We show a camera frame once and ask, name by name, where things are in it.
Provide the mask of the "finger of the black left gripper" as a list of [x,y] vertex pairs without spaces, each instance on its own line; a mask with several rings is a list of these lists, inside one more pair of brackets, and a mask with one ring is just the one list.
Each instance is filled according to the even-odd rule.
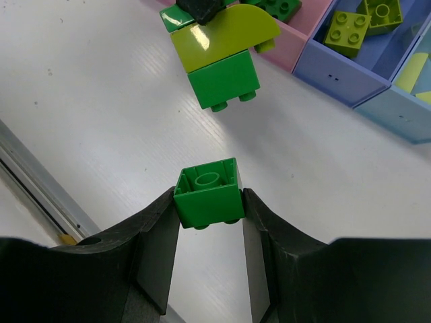
[[222,0],[176,0],[176,4],[200,25],[210,22],[227,6]]

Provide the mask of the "green yellow lego assembly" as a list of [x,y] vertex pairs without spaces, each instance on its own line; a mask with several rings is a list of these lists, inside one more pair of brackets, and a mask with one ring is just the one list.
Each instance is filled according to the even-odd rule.
[[228,101],[252,100],[260,88],[250,50],[275,48],[278,23],[263,9],[240,1],[225,1],[205,25],[174,2],[160,18],[202,109],[220,112]]

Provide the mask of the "lime lego brick pair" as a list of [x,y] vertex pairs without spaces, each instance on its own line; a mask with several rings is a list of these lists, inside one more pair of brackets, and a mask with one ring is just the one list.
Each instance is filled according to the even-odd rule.
[[339,54],[353,59],[358,56],[369,25],[369,15],[335,11],[323,44]]

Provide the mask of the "dark green square lego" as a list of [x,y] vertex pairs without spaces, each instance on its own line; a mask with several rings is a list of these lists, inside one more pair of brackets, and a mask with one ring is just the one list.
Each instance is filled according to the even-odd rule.
[[185,229],[233,224],[244,218],[236,158],[182,169],[174,189],[174,202]]

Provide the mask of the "lime lego brick small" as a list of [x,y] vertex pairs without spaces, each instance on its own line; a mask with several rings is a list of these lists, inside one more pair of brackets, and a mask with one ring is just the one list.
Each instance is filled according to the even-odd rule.
[[388,34],[403,23],[399,0],[362,0],[356,13],[370,16],[367,36]]

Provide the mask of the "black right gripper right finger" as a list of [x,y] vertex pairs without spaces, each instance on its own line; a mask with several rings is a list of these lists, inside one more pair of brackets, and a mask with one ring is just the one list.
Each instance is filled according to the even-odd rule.
[[339,238],[329,244],[243,192],[253,322],[429,322],[430,240]]

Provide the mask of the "pale lime lego piece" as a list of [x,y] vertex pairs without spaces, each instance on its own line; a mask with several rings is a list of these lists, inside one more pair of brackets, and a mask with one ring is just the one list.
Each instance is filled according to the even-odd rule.
[[395,85],[410,94],[428,58],[429,54],[426,52],[413,54],[395,80]]

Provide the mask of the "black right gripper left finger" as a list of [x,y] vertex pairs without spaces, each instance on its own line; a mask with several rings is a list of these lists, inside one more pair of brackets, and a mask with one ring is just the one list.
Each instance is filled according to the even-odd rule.
[[74,246],[1,239],[2,322],[158,322],[179,233],[173,189]]

